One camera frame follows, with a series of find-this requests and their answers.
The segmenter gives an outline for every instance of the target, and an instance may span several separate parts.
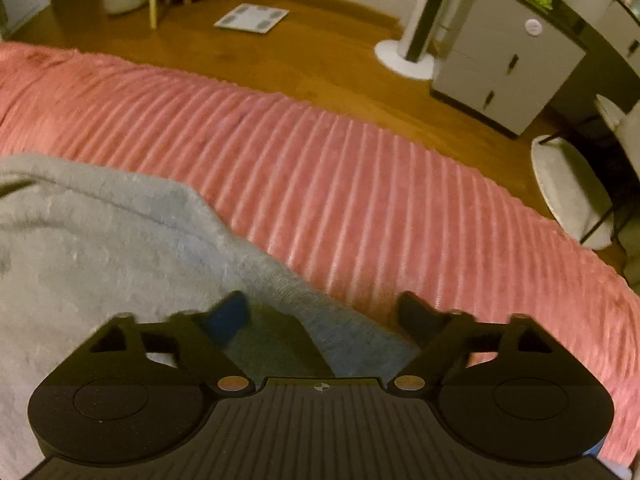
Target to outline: bed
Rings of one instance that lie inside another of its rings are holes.
[[[529,314],[612,395],[601,456],[628,464],[640,448],[640,298],[476,170],[282,94],[17,43],[0,44],[0,139],[1,155],[186,183],[236,234],[393,330],[404,290],[485,322]]]

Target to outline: baseboard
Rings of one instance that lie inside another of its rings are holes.
[[[404,26],[400,23],[400,20],[396,20],[394,26],[391,29],[391,39],[392,40],[400,40],[402,38],[402,34],[404,33]]]
[[[357,18],[363,22],[372,23],[373,25],[379,25],[380,27],[392,28],[396,31],[398,26],[398,19],[379,12],[378,10],[371,9],[363,4],[357,4],[350,2],[349,0],[293,0],[302,4],[319,7],[325,10],[331,10],[333,12],[339,12],[353,18]]]

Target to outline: chair leg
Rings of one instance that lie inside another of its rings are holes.
[[[581,120],[578,124],[576,124],[574,126],[574,128],[577,128],[578,126],[584,126],[585,124],[592,123],[593,121],[595,121],[596,119],[599,119],[599,118],[600,118],[599,114],[589,116],[586,119]]]
[[[558,130],[556,133],[549,135],[547,137],[545,137],[544,139],[540,140],[539,144],[546,144],[548,143],[550,140],[554,140],[557,139],[558,137],[562,137],[562,135],[564,134],[564,130]]]
[[[589,124],[592,121],[595,121],[596,119],[599,119],[600,116],[599,115],[592,115],[590,117],[587,117],[586,119],[581,120],[578,124],[576,124],[574,126],[574,128],[578,128],[579,126],[584,126],[585,124]],[[557,139],[558,137],[562,137],[562,135],[565,133],[564,130],[558,130],[556,133],[549,135],[548,137],[545,137],[544,139],[542,139],[539,144],[546,144],[548,143],[550,140],[554,140]]]
[[[596,222],[596,225],[589,229],[589,232],[587,232],[587,234],[580,238],[580,245],[583,245],[589,238],[591,238],[591,235],[593,235],[594,232],[598,230],[598,227],[604,224],[605,220],[613,213],[615,209],[616,207],[613,205],[609,209],[607,209],[607,212],[600,217],[600,220]]]
[[[628,192],[625,195],[625,205],[630,201],[631,197],[633,195],[636,195],[636,197],[638,196],[638,190],[636,189],[635,192]],[[620,231],[622,231],[622,229],[625,228],[625,226],[629,223],[629,221],[636,215],[636,213],[638,212],[638,210],[640,210],[640,200],[636,200],[636,204],[632,207],[631,212],[629,214],[626,215],[625,219],[622,221],[622,223],[619,225],[619,227],[614,227],[613,229],[613,236],[615,238],[618,237],[618,234],[620,233]]]

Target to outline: gray fleece blanket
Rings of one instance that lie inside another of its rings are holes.
[[[0,478],[42,455],[33,389],[119,312],[140,322],[209,309],[232,290],[252,321],[225,353],[265,375],[389,380],[418,348],[313,289],[236,237],[187,186],[16,155],[0,160]]]

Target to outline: desk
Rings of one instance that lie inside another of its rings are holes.
[[[571,124],[597,113],[596,94],[624,112],[640,100],[640,20],[621,0],[554,0],[559,12],[586,46],[586,55],[551,100]],[[606,134],[603,125],[588,124],[587,137]]]

